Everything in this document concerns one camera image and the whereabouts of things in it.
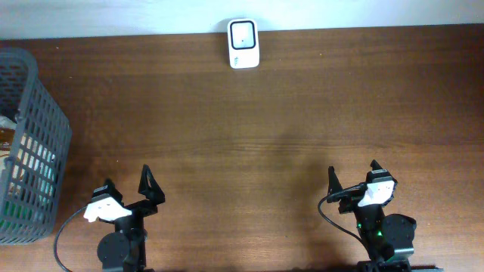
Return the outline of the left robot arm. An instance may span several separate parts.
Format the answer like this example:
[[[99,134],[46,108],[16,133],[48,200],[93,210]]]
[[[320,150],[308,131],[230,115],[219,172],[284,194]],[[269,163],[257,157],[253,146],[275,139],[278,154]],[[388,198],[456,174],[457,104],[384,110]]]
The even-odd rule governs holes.
[[[138,193],[143,200],[123,204],[123,195],[107,179],[102,187],[94,190],[83,217],[92,223],[99,220],[112,224],[114,232],[104,236],[98,244],[97,255],[103,271],[147,271],[147,231],[144,219],[158,213],[157,206],[166,197],[156,182],[148,165],[141,170]]]

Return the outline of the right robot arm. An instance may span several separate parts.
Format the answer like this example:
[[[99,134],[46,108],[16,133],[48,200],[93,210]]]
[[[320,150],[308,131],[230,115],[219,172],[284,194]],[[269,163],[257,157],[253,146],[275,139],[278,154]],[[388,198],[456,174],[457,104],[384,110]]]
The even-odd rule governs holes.
[[[439,267],[413,267],[409,258],[414,254],[417,222],[402,214],[385,215],[383,208],[394,198],[398,181],[376,160],[365,181],[342,187],[335,168],[328,168],[328,191],[318,203],[320,216],[329,224],[356,238],[369,259],[357,263],[356,271],[440,271]],[[323,203],[337,202],[340,214],[352,213],[358,233],[353,233],[329,219],[322,211]]]

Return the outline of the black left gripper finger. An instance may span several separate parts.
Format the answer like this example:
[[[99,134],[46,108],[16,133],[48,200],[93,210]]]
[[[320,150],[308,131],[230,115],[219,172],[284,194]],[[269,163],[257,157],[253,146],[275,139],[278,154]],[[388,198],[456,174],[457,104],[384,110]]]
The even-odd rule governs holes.
[[[116,189],[115,184],[110,178],[107,178],[105,180],[102,193],[107,194],[108,196],[114,198],[115,200],[123,199],[123,195]]]
[[[151,203],[156,206],[166,201],[166,196],[159,184],[156,182],[156,179],[154,178],[148,165],[143,165],[141,170],[138,192],[141,195],[144,195],[147,200],[151,201]]]

